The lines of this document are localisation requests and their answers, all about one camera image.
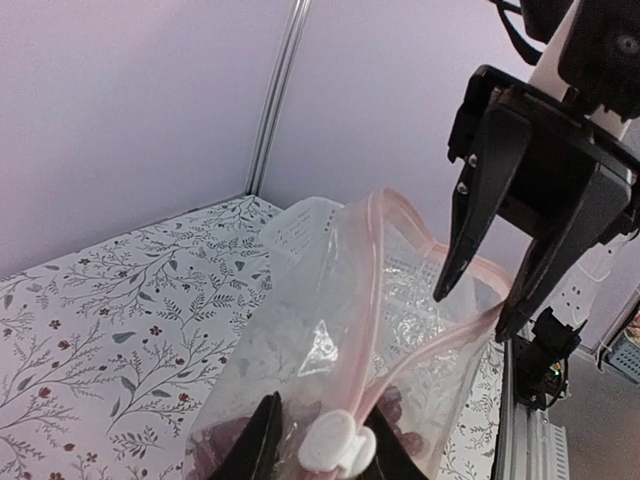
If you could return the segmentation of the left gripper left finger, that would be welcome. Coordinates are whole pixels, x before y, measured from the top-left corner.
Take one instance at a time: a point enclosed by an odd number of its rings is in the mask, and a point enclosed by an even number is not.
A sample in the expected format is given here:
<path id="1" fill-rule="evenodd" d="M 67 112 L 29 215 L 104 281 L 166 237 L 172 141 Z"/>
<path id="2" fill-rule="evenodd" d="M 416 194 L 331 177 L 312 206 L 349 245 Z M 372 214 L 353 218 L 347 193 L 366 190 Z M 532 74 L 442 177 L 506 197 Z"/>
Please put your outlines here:
<path id="1" fill-rule="evenodd" d="M 282 433 L 282 401 L 275 392 L 260 401 L 251 417 L 213 428 L 207 441 L 212 453 L 207 479 L 271 479 Z"/>

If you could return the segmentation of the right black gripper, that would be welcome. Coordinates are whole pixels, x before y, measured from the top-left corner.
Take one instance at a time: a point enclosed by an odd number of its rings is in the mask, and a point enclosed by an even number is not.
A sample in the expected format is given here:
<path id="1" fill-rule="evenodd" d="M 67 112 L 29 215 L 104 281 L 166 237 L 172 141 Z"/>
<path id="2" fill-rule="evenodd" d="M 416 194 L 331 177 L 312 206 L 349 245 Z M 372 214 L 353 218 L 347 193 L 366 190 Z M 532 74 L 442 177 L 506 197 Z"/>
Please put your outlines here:
<path id="1" fill-rule="evenodd" d="M 634 155 L 494 67 L 483 65 L 469 79 L 448 157 L 465 165 L 435 301 L 454 289 L 495 218 L 533 239 L 496 325 L 499 342 L 526 324 L 589 249 L 633 228 Z"/>

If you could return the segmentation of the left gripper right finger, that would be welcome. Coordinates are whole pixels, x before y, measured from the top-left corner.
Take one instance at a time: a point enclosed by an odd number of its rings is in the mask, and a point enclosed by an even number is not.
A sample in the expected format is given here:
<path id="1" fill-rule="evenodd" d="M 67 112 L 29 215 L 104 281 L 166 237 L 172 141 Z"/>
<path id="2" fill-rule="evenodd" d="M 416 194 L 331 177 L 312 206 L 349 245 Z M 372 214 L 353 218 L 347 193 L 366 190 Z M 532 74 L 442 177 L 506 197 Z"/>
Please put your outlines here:
<path id="1" fill-rule="evenodd" d="M 359 475 L 361 480 L 427 480 L 378 407 L 371 411 L 365 425 L 375 434 L 377 447 L 370 465 Z"/>

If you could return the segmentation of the dark red grapes toy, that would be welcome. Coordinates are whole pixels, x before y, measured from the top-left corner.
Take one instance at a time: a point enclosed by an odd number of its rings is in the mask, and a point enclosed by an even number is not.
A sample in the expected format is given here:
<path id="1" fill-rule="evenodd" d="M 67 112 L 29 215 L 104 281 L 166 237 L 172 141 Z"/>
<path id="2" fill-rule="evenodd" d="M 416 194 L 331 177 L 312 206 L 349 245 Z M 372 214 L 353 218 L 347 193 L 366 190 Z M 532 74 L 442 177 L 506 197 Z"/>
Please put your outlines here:
<path id="1" fill-rule="evenodd" d="M 400 390 L 391 386 L 385 390 L 375 407 L 381 410 L 401 446 L 413 461 L 416 454 L 425 450 L 426 444 L 418 433 L 404 432 L 399 428 L 398 421 L 402 417 L 401 399 Z M 377 447 L 376 436 L 365 422 L 363 425 L 358 425 L 349 412 L 343 410 L 329 411 L 319 415 L 307 426 L 298 450 L 293 453 L 292 460 L 295 468 L 287 473 L 284 471 L 283 463 L 285 459 L 283 402 L 282 411 L 283 433 L 277 450 L 278 460 L 271 479 L 360 479 L 359 475 L 370 465 Z M 226 422 L 203 428 L 200 438 L 192 442 L 189 448 L 192 466 L 186 474 L 188 479 L 207 479 L 209 467 L 212 466 L 212 453 L 207 441 L 213 428 Z"/>

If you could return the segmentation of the clear zip top bag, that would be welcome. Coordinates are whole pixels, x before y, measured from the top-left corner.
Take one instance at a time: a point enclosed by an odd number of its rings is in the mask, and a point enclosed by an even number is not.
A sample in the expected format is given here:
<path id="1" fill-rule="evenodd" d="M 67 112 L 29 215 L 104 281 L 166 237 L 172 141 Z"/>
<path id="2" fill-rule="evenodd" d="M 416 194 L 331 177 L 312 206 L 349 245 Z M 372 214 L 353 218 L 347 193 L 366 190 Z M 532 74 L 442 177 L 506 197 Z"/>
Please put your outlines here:
<path id="1" fill-rule="evenodd" d="M 309 423 L 343 410 L 363 425 L 391 386 L 399 428 L 426 444 L 414 463 L 437 476 L 512 281 L 476 258 L 435 301 L 447 254 L 435 262 L 419 251 L 418 230 L 382 215 L 377 192 L 340 209 L 256 309 L 191 428 L 185 477 L 202 429 L 251 416 L 266 395 L 283 402 L 289 473 Z"/>

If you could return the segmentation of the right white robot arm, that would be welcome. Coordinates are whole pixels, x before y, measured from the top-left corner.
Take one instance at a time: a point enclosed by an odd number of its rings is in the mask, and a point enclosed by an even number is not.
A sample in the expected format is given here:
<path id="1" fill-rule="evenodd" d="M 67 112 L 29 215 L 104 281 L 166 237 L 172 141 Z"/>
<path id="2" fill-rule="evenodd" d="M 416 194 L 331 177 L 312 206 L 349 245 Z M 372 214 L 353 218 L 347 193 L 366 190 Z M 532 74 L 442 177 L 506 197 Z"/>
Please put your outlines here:
<path id="1" fill-rule="evenodd" d="M 596 245 L 639 228 L 639 157 L 622 143 L 639 115 L 635 1 L 525 1 L 510 32 L 533 66 L 521 81 L 483 65 L 470 77 L 448 141 L 464 165 L 452 196 L 445 299 L 496 218 L 530 245 L 496 326 L 505 341 Z"/>

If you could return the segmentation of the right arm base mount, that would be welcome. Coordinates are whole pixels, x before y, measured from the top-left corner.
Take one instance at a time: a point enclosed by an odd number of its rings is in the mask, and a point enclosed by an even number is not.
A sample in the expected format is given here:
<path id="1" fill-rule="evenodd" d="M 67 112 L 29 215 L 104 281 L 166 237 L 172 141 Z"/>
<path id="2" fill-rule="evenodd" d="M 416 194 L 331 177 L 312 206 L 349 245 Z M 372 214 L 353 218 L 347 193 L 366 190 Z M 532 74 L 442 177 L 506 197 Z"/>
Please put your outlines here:
<path id="1" fill-rule="evenodd" d="M 517 402 L 545 411 L 567 393 L 570 355 L 581 343 L 583 326 L 562 323 L 551 306 L 538 316 L 533 339 L 514 339 Z"/>

